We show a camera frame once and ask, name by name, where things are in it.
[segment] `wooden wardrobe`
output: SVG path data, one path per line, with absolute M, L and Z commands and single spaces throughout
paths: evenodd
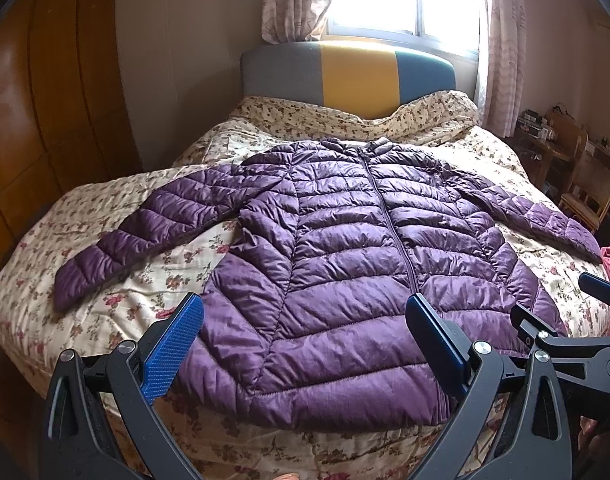
M 14 0 L 0 17 L 0 266 L 64 193 L 139 171 L 114 0 Z M 16 450 L 32 394 L 0 349 L 0 435 Z

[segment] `metal screw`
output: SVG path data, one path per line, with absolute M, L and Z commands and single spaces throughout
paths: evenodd
M 476 352 L 478 352 L 479 354 L 486 355 L 492 351 L 492 347 L 486 341 L 476 341 L 474 343 L 474 350 L 476 350 Z
M 71 348 L 63 350 L 61 352 L 61 355 L 59 356 L 59 359 L 64 363 L 66 363 L 67 361 L 71 361 L 72 359 L 74 359 L 74 350 L 72 350 Z
M 123 341 L 118 345 L 118 351 L 121 354 L 131 354 L 136 348 L 136 343 L 134 341 Z
M 549 361 L 549 354 L 544 350 L 536 350 L 534 352 L 534 357 L 538 359 L 541 363 L 546 363 Z

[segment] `window frame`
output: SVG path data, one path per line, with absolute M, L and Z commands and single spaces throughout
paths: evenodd
M 459 48 L 450 43 L 441 41 L 436 36 L 425 33 L 423 19 L 423 0 L 416 0 L 416 33 L 393 30 L 378 30 L 376 28 L 346 27 L 336 23 L 333 15 L 334 6 L 330 8 L 330 16 L 327 20 L 327 35 L 354 38 L 371 38 L 373 40 L 386 41 L 401 46 L 415 48 L 416 50 L 445 52 L 453 56 L 463 57 L 478 62 L 480 49 Z

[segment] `window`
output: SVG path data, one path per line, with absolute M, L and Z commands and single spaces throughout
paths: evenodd
M 478 59 L 483 0 L 333 0 L 329 34 L 363 36 Z

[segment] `upholstered headboard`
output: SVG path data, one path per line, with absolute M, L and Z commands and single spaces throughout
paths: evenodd
M 243 94 L 336 108 L 365 119 L 456 87 L 448 61 L 365 41 L 268 45 L 241 57 Z

